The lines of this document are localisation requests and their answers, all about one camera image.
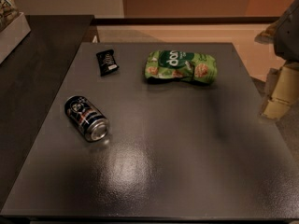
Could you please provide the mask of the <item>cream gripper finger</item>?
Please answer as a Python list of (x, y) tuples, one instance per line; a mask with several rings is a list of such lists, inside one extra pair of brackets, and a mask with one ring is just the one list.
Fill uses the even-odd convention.
[(271, 68), (265, 82), (261, 114), (268, 119), (281, 119), (298, 99), (299, 63)]

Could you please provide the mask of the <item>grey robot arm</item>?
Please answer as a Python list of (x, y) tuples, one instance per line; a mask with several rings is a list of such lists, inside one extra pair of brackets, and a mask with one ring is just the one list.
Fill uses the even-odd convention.
[(281, 17), (261, 31), (255, 41), (272, 44), (285, 63), (271, 68), (265, 83), (261, 115), (281, 119), (299, 99), (299, 0), (294, 0)]

